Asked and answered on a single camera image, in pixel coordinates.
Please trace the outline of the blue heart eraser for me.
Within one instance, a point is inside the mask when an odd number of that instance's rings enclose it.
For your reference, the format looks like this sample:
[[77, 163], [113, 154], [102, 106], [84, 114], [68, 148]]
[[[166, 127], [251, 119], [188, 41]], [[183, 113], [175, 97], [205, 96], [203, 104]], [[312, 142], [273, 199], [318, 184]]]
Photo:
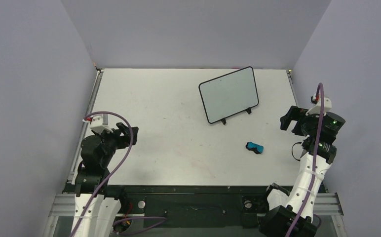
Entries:
[[245, 148], [249, 151], [254, 152], [255, 154], [262, 154], [264, 151], [264, 147], [262, 145], [253, 143], [253, 142], [247, 142], [245, 145]]

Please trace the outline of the black framed whiteboard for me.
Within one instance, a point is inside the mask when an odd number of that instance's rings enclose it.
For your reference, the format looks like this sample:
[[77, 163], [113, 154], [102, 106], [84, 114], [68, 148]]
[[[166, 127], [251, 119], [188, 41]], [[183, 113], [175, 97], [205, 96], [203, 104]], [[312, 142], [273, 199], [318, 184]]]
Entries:
[[227, 118], [241, 112], [251, 114], [260, 99], [255, 72], [248, 66], [198, 85], [199, 94], [209, 124], [227, 123]]

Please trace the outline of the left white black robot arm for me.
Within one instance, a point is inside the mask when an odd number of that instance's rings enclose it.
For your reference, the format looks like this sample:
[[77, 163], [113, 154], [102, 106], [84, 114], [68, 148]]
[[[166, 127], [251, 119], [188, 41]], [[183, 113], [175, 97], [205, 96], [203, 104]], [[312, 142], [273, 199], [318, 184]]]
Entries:
[[107, 237], [113, 229], [118, 212], [128, 207], [123, 186], [108, 186], [108, 165], [115, 152], [135, 145], [138, 127], [128, 128], [123, 123], [116, 129], [108, 126], [92, 128], [92, 135], [81, 142], [82, 161], [75, 178], [75, 210], [72, 237]]

